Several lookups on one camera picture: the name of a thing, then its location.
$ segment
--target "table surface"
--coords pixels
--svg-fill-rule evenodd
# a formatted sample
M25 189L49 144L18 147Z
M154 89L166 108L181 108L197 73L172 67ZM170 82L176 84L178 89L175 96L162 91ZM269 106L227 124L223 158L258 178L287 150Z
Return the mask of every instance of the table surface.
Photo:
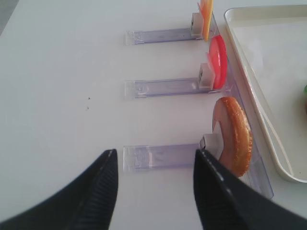
M215 0L213 12L259 139L273 201L307 218L307 185L277 174L223 18L233 7L287 3ZM189 27L196 11L196 0L19 1L0 36L0 221L45 200L101 152L116 148L119 188L111 230L201 229L192 169L122 172L124 145L195 143L211 130L217 95L131 101L123 95L124 80L198 75L203 41L123 46L126 30Z

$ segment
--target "tomato slice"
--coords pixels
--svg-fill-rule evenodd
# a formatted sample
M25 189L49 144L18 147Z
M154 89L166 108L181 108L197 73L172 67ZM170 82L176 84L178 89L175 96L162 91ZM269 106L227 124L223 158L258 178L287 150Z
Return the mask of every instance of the tomato slice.
M226 45L222 36L215 36L210 44L208 62L215 72L213 88L221 89L227 76L227 53Z

